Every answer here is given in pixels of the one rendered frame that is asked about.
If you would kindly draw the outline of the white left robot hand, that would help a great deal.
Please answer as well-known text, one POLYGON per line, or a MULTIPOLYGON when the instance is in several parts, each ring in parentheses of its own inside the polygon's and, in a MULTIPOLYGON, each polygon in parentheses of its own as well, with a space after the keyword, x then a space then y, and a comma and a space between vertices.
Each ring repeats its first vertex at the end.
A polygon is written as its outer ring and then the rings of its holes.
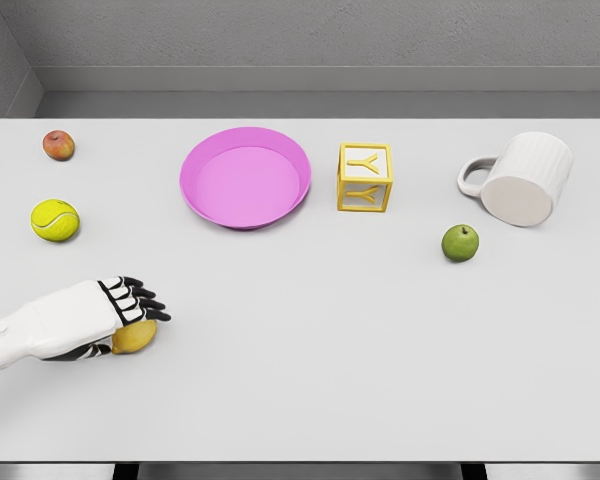
POLYGON ((112 352, 120 328, 171 316, 142 281, 127 276, 87 280, 32 303, 39 326, 30 354, 43 361, 76 361, 112 352))

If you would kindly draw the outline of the yellow lemon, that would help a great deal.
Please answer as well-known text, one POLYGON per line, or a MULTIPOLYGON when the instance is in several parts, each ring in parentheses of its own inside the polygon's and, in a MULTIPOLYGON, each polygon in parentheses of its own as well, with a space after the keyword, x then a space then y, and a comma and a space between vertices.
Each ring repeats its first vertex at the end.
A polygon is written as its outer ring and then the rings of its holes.
POLYGON ((148 346, 157 333, 156 320, 134 322, 116 330, 111 336, 113 354, 131 354, 148 346))

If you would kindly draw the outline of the pink plate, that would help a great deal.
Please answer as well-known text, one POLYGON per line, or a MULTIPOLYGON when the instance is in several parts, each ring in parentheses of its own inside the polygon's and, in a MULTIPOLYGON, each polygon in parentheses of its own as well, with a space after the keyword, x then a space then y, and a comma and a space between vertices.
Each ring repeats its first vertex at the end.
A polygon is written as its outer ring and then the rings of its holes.
POLYGON ((268 128, 237 127, 197 144, 182 164, 179 185, 202 218, 247 230, 295 209, 311 178, 309 158, 295 140, 268 128))

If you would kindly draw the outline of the yellow tennis ball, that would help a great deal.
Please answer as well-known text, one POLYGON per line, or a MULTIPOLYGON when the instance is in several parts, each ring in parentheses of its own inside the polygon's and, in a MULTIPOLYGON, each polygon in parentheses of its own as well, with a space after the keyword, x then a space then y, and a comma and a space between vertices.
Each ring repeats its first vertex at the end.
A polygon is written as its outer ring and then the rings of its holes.
POLYGON ((48 199, 37 204, 31 212, 33 231, 42 239, 64 242, 77 233, 80 218, 76 209, 59 199, 48 199))

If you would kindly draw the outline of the red apple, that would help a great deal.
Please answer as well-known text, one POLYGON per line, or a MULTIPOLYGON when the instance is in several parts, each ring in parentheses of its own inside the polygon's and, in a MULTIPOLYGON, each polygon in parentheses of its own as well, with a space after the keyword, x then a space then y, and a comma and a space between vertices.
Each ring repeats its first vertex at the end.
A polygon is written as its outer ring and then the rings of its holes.
POLYGON ((48 132, 42 140, 42 148, 46 155, 56 161, 67 161, 75 152, 72 136, 64 130, 48 132))

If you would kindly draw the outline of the yellow letter block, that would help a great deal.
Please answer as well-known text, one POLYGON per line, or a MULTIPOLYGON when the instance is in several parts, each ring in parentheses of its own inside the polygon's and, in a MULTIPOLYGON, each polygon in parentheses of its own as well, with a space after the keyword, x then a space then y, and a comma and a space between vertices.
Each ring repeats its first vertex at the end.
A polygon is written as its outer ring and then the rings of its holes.
POLYGON ((393 186, 388 144, 340 144, 337 168, 337 209, 385 212, 393 186))

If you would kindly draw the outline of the green apple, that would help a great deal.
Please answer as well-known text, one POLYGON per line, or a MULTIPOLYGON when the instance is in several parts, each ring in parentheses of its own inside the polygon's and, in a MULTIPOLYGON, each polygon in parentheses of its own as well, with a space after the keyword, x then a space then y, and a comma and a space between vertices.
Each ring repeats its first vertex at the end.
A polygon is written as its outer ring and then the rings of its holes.
POLYGON ((449 260, 453 262, 467 261, 478 251, 479 235, 469 225, 455 225, 443 235, 441 248, 449 260))

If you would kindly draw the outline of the white ribbed mug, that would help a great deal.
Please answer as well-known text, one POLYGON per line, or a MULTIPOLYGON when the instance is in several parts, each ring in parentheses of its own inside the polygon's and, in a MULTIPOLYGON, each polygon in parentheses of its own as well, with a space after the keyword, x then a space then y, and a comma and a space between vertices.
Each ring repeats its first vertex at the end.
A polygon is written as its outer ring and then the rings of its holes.
POLYGON ((509 140, 499 155, 465 163, 457 186, 497 219, 531 227, 552 214, 572 165, 573 154, 564 141, 549 133, 525 132, 509 140))

